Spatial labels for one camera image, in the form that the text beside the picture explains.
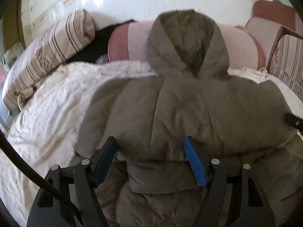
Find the white leaf-print duvet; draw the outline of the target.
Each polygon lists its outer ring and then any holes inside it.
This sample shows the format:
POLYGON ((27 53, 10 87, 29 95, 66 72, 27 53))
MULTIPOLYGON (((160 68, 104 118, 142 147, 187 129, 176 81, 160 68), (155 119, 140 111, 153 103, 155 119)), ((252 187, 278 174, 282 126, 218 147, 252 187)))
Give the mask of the white leaf-print duvet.
MULTIPOLYGON (((72 63, 59 67, 42 82, 15 118, 7 140, 42 176, 52 165, 75 165, 86 158, 80 156, 74 147, 86 111, 98 88, 113 79, 139 79, 156 75, 147 63, 139 61, 118 61, 104 65, 72 63)), ((273 75, 251 69, 231 69, 228 75, 258 84, 272 81, 284 95, 290 112, 302 116, 302 101, 273 75)))

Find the striped floral pillow left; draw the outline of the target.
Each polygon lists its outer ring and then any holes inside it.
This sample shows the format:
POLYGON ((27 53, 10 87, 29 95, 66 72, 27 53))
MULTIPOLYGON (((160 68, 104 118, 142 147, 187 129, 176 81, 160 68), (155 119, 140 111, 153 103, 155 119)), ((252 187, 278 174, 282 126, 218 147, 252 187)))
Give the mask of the striped floral pillow left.
POLYGON ((2 102, 17 108, 18 96, 59 65, 89 45, 95 37, 94 23, 85 9, 76 10, 38 36, 16 59, 6 77, 2 102))

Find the striped floral pillow right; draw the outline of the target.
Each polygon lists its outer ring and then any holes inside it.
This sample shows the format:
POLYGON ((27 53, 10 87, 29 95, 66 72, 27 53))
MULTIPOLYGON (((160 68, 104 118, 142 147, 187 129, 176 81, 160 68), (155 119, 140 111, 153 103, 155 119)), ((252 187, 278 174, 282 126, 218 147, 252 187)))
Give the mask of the striped floral pillow right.
POLYGON ((286 84, 302 101, 302 40, 284 35, 278 42, 270 63, 270 74, 286 84))

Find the pink and maroon bolster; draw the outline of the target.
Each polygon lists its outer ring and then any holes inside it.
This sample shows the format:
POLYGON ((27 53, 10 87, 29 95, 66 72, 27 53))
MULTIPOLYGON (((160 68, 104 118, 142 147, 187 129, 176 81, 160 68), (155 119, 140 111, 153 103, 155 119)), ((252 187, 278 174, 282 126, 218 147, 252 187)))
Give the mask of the pink and maroon bolster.
MULTIPOLYGON (((108 43, 109 60, 145 61, 147 40, 153 23, 130 22, 115 28, 108 43)), ((223 24, 219 25, 219 29, 228 51, 231 68, 260 69, 266 65, 263 49, 247 31, 223 24)))

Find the olive green puffer jacket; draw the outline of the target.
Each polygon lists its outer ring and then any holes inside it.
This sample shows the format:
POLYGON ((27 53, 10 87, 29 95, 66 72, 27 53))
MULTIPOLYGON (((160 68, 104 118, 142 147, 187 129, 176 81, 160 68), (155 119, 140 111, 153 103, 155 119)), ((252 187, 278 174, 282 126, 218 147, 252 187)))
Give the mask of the olive green puffer jacket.
POLYGON ((218 26, 192 10, 156 18, 146 59, 155 77, 98 88, 74 147, 90 157, 110 136, 121 146, 97 189, 109 225, 192 225, 204 189, 186 160, 187 136, 223 163, 249 163, 284 225, 302 196, 302 138, 284 122, 279 87, 229 76, 218 26))

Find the striped floral pillow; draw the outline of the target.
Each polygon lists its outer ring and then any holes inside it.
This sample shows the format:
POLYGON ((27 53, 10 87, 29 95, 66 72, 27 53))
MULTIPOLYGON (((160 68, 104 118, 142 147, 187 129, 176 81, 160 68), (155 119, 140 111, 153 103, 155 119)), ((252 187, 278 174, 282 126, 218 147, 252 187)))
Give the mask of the striped floral pillow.
POLYGON ((270 63, 270 74, 286 84, 302 101, 302 40, 284 35, 278 42, 270 63))
POLYGON ((94 23, 85 9, 76 10, 38 36, 16 59, 6 77, 2 102, 17 108, 18 96, 59 65, 89 45, 95 37, 94 23))

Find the black garment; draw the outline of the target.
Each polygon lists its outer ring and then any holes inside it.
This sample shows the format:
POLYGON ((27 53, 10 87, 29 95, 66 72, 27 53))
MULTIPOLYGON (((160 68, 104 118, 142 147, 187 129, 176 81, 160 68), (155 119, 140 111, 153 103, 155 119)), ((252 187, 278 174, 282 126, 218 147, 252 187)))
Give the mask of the black garment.
POLYGON ((135 22, 131 19, 123 23, 109 25, 99 31, 95 31, 94 40, 88 44, 83 50, 78 52, 76 55, 67 60, 67 64, 76 61, 82 61, 92 64, 104 64, 109 62, 108 56, 108 43, 109 39, 118 26, 135 22))

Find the pink maroon folded blanket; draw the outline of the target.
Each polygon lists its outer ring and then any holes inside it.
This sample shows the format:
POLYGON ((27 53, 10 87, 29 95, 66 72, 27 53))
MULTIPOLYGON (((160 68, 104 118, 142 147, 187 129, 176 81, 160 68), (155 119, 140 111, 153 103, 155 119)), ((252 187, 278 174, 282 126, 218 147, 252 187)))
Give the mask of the pink maroon folded blanket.
POLYGON ((281 2, 256 1, 252 18, 245 25, 246 31, 256 41, 261 53, 258 69, 270 68, 274 50, 284 35, 302 39, 302 20, 293 7, 281 2))

